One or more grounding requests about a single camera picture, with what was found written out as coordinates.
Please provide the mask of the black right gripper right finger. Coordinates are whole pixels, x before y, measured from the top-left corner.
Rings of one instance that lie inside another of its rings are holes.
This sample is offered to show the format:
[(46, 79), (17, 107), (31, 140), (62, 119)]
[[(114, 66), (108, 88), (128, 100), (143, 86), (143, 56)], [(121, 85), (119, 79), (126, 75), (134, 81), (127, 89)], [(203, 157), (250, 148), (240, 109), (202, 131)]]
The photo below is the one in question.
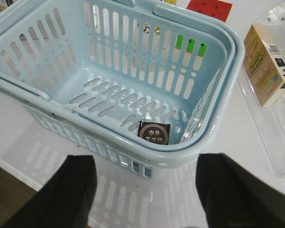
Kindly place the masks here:
[(285, 194), (224, 153), (199, 155), (195, 184), (210, 228), (285, 228)]

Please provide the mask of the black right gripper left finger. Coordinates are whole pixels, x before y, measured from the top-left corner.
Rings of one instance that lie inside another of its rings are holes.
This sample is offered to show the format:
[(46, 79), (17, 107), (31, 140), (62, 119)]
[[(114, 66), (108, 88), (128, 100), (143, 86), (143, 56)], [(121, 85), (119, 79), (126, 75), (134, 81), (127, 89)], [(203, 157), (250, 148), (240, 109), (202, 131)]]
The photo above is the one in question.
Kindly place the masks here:
[(69, 155), (49, 181), (4, 228), (85, 228), (95, 198), (93, 156)]

